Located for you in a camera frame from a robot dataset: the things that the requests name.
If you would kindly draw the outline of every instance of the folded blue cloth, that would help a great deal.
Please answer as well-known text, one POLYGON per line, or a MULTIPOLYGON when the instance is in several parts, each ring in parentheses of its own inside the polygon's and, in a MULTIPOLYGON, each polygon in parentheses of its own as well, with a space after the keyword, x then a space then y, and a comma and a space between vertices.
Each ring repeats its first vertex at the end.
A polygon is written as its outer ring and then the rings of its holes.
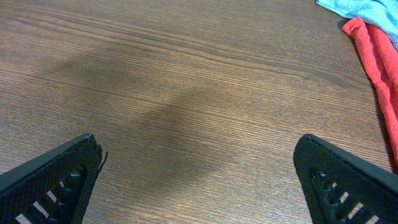
POLYGON ((317 0, 317 4, 344 18, 360 17, 378 26, 398 50, 398 0, 317 0))

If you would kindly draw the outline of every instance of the folded red cloth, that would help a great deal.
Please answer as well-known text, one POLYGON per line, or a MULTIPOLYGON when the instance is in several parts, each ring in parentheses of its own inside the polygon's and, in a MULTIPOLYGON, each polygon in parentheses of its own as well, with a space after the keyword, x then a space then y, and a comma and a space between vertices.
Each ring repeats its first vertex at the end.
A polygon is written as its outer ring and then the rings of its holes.
POLYGON ((348 21, 343 31, 355 39, 365 72, 376 87, 398 165, 398 52, 380 28, 359 17, 348 21))

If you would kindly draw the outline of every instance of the wooden table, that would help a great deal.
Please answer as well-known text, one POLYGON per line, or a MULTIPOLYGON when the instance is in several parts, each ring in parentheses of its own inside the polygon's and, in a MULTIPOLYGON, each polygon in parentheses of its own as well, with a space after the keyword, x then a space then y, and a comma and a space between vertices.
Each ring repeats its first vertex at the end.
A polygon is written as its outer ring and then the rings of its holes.
POLYGON ((343 23, 313 1, 2 0, 0 173, 94 133, 84 223, 309 223, 302 134, 392 169, 343 23))

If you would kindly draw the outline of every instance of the wood grain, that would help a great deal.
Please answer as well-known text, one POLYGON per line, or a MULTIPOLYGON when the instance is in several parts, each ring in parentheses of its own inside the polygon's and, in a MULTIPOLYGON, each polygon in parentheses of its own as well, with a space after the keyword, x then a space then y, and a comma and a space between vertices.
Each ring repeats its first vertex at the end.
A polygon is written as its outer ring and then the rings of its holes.
POLYGON ((84 223, 309 223, 313 133, 392 170, 341 19, 313 1, 3 0, 0 173, 81 133, 84 223))

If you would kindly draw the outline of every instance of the towel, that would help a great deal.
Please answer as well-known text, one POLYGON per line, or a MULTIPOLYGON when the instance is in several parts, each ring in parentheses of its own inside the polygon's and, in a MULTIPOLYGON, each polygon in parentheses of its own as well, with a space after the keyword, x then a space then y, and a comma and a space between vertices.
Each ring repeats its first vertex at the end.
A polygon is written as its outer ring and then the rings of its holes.
POLYGON ((378 26, 398 50, 398 0, 317 0, 317 4, 344 18, 360 17, 378 26))
POLYGON ((355 39, 365 72, 376 87, 398 165, 398 51, 382 30, 365 25, 359 17, 348 21, 343 31, 355 39))

